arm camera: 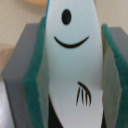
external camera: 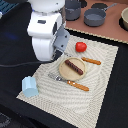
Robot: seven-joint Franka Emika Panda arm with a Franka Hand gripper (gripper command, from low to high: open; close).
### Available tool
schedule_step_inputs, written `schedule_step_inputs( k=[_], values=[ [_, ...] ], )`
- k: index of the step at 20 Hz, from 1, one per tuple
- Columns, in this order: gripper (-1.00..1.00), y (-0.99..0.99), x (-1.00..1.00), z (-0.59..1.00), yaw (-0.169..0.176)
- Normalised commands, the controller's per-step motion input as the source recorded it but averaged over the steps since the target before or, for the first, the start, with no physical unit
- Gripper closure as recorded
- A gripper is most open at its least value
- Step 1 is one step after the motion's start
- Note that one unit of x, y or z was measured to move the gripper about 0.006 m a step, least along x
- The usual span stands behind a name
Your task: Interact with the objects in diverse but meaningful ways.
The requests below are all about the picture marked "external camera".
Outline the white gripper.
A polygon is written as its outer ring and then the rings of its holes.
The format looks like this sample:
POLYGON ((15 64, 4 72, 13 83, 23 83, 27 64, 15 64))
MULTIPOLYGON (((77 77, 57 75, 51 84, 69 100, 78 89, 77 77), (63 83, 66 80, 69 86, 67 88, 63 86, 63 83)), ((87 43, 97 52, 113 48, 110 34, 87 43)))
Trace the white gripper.
POLYGON ((43 15, 32 12, 27 32, 32 37, 34 53, 39 61, 51 61, 57 50, 64 52, 70 37, 60 13, 43 15))

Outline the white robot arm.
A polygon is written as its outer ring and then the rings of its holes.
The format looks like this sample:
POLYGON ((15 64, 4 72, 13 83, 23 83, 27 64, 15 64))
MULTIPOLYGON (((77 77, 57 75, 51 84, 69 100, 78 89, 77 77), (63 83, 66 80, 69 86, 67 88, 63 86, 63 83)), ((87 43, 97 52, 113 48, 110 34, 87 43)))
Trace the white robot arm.
POLYGON ((51 61, 55 51, 64 52, 70 37, 65 29, 65 0, 28 0, 32 7, 27 28, 39 61, 51 61))

